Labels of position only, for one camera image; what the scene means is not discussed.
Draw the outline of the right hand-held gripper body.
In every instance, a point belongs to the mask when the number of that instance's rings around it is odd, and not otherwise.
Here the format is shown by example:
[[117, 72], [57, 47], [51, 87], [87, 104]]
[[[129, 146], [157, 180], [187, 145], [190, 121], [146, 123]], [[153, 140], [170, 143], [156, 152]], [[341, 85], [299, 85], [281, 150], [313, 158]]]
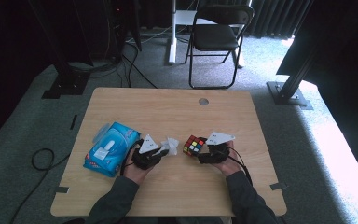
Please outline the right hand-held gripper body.
[[207, 138], [206, 144], [208, 151], [205, 153], [210, 154], [213, 157], [213, 163], [220, 163], [225, 161], [229, 154], [227, 146], [228, 141], [235, 139], [235, 136], [227, 133], [212, 132]]

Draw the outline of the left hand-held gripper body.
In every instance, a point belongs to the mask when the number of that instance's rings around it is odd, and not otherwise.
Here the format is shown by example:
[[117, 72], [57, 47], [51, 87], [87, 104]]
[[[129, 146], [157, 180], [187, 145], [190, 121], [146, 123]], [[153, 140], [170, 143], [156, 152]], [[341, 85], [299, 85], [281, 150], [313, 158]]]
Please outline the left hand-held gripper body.
[[138, 145], [140, 147], [134, 149], [132, 154], [132, 161], [137, 167], [146, 170], [160, 162], [160, 160], [153, 158], [156, 156], [155, 153], [160, 150], [160, 147], [149, 134], [144, 139], [140, 139]]

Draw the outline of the white tissue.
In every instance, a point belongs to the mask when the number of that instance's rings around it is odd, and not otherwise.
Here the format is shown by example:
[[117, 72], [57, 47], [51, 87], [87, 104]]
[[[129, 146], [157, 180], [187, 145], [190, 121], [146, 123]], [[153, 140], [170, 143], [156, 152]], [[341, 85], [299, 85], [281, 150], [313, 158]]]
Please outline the white tissue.
[[170, 156], [174, 156], [177, 154], [178, 146], [179, 141], [171, 137], [168, 137], [165, 141], [161, 142], [161, 149], [167, 150]]

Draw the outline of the colourful puzzle cube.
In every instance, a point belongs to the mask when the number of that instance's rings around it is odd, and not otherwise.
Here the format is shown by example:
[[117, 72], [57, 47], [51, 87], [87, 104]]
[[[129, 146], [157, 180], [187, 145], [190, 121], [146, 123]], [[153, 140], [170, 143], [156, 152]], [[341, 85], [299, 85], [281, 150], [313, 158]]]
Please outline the colourful puzzle cube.
[[202, 147], [200, 138], [190, 135], [184, 144], [183, 152], [188, 156], [198, 156]]

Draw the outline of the blue tissue pack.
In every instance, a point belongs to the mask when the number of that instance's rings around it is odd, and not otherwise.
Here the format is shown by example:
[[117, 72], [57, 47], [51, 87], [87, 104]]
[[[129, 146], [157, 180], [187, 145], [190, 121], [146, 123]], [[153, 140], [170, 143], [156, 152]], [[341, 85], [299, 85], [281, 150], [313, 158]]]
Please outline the blue tissue pack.
[[121, 123], [105, 124], [94, 136], [94, 146], [83, 166], [108, 177], [115, 177], [130, 147], [140, 139], [138, 131]]

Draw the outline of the person's right hand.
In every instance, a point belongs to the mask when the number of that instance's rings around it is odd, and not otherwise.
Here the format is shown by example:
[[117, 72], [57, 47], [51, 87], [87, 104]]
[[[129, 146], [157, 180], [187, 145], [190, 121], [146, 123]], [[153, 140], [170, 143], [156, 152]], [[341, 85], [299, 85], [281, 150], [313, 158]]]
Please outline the person's right hand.
[[213, 166], [216, 167], [221, 173], [228, 177], [241, 170], [241, 166], [237, 163], [238, 157], [236, 152], [233, 150], [234, 145], [232, 141], [227, 142], [229, 149], [229, 157], [220, 163], [215, 163]]

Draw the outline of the person's left hand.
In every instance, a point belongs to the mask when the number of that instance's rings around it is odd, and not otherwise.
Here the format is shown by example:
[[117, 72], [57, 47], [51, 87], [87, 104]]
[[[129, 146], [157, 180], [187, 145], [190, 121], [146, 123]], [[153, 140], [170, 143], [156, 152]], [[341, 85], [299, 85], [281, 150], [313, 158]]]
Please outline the person's left hand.
[[128, 157], [125, 163], [123, 176], [127, 177], [137, 185], [141, 185], [146, 176], [153, 170], [153, 167], [150, 167], [146, 170], [143, 170], [133, 164], [131, 157]]

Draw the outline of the black folding chair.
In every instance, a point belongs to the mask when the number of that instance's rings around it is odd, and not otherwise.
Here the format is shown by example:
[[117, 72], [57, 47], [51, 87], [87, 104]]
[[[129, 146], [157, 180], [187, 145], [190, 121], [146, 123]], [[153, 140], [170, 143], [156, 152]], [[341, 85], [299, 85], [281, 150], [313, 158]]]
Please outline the black folding chair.
[[195, 57], [224, 56], [224, 63], [230, 53], [241, 51], [245, 30], [254, 15], [254, 9], [247, 5], [209, 5], [196, 12], [185, 57], [185, 63], [190, 61], [188, 84], [192, 89], [226, 90], [235, 83], [239, 57], [234, 60], [231, 82], [223, 86], [195, 86], [193, 60]]

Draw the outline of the white desk leg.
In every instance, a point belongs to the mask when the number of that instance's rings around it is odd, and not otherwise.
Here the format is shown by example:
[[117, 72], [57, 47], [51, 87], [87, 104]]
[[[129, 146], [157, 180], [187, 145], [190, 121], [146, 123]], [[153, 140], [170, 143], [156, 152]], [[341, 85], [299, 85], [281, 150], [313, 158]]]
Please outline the white desk leg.
[[196, 15], [196, 10], [178, 10], [176, 8], [177, 0], [172, 0], [172, 33], [171, 33], [171, 41], [170, 41], [170, 48], [169, 48], [169, 64], [176, 63], [176, 49], [177, 49], [177, 38], [176, 38], [176, 26], [177, 25], [184, 25], [188, 26], [191, 25]]

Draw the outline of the black stand with square base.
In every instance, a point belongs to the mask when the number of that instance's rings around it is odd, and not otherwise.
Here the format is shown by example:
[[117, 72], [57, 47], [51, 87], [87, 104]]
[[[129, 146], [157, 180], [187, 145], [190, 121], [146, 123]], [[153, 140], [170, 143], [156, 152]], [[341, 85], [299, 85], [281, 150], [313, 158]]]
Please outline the black stand with square base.
[[36, 27], [46, 53], [57, 71], [53, 84], [43, 93], [42, 98], [59, 99], [62, 95], [82, 95], [90, 73], [75, 71], [67, 62], [40, 0], [27, 0], [27, 2], [36, 19]]

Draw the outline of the dark pleated curtain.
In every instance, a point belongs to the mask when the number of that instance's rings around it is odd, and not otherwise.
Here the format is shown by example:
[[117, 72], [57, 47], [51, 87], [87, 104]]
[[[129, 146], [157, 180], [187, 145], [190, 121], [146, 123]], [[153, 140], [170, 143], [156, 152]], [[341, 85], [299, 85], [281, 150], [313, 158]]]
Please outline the dark pleated curtain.
[[255, 15], [246, 32], [258, 38], [292, 37], [312, 3], [313, 0], [251, 0]]

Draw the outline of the black metal stand with base plate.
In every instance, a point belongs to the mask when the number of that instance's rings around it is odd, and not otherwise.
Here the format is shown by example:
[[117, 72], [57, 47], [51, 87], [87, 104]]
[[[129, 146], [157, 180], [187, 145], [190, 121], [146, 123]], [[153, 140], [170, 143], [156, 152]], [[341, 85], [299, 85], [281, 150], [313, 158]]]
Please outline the black metal stand with base plate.
[[276, 105], [299, 106], [302, 110], [313, 109], [310, 101], [303, 96], [299, 89], [299, 84], [309, 72], [314, 55], [315, 48], [312, 48], [296, 74], [290, 76], [285, 82], [269, 81], [267, 83], [269, 93]]

